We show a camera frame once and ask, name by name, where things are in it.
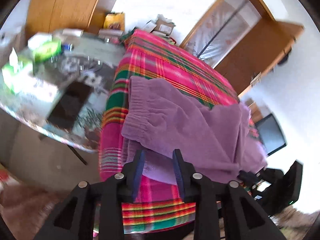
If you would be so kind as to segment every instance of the table leg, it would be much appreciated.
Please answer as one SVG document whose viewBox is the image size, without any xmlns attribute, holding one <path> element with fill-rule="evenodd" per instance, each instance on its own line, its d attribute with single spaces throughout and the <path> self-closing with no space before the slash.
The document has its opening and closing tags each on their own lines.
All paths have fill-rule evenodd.
<svg viewBox="0 0 320 240">
<path fill-rule="evenodd" d="M 68 145 L 69 149 L 78 157 L 79 160 L 82 161 L 84 165 L 87 165 L 88 163 L 84 160 L 84 158 L 81 157 L 81 155 L 74 149 L 72 146 Z"/>
</svg>

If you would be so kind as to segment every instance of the plaid tablecloth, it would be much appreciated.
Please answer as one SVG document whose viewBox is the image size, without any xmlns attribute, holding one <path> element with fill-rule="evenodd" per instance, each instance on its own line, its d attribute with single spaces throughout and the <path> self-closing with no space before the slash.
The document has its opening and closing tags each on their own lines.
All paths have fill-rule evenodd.
<svg viewBox="0 0 320 240">
<path fill-rule="evenodd" d="M 121 129 L 128 113 L 128 84 L 132 75 L 164 78 L 181 93 L 203 105 L 239 103 L 229 82 L 206 63 L 157 36 L 135 30 L 124 44 L 127 53 L 119 63 L 102 122 L 99 152 L 102 180 L 120 172 L 123 137 Z M 253 123 L 251 135 L 257 137 Z M 195 217 L 195 204 L 184 204 L 177 186 L 142 176 L 136 203 L 123 204 L 125 233 L 171 229 Z"/>
</svg>

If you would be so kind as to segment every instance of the table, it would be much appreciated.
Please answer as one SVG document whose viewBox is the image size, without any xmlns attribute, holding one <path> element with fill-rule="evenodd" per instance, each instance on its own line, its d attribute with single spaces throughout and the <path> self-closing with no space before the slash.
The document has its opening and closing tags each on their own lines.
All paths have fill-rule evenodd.
<svg viewBox="0 0 320 240">
<path fill-rule="evenodd" d="M 55 62 L 49 60 L 35 64 L 35 77 L 29 73 L 29 79 L 34 82 L 32 87 L 17 95 L 4 84 L 1 72 L 0 108 L 42 135 L 68 145 L 85 163 L 74 148 L 89 153 L 98 151 L 102 114 L 125 49 L 122 45 L 104 43 L 94 36 L 84 36 L 73 38 L 75 49 L 65 52 Z M 30 51 L 26 48 L 20 53 L 28 55 Z M 93 92 L 82 107 L 72 131 L 67 132 L 46 119 L 66 87 L 76 80 L 92 86 Z"/>
</svg>

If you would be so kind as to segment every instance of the floor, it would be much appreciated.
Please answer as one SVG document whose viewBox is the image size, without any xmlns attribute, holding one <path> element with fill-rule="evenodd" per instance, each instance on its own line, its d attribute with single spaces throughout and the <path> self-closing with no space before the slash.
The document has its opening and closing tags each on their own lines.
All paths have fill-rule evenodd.
<svg viewBox="0 0 320 240">
<path fill-rule="evenodd" d="M 26 125 L 18 128 L 8 166 L 18 179 L 49 190 L 71 190 L 82 180 L 100 181 L 98 154 L 77 150 L 86 166 L 66 145 L 48 137 L 40 141 L 38 136 Z"/>
</svg>

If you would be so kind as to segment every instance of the black mechanical device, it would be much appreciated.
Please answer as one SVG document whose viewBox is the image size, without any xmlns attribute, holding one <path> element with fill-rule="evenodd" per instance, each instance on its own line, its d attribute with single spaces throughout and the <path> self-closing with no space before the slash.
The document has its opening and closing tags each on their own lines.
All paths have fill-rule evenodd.
<svg viewBox="0 0 320 240">
<path fill-rule="evenodd" d="M 144 151 L 138 151 L 133 162 L 125 164 L 121 173 L 105 182 L 93 185 L 80 182 L 56 205 L 34 240 L 92 240 L 97 202 L 101 204 L 99 240 L 123 240 L 121 203 L 134 202 L 144 160 Z M 174 150 L 172 160 L 180 197 L 185 203 L 196 203 L 195 240 L 220 239 L 221 216 L 226 240 L 285 240 L 263 207 L 237 181 L 228 184 L 211 181 L 197 173 L 191 163 L 183 161 L 178 149 Z M 269 176 L 274 182 L 284 178 L 283 174 L 275 173 L 265 171 L 263 177 Z M 257 181 L 255 174 L 241 172 L 241 176 L 247 183 L 253 182 L 252 186 Z M 2 219 L 0 239 L 15 240 Z"/>
</svg>

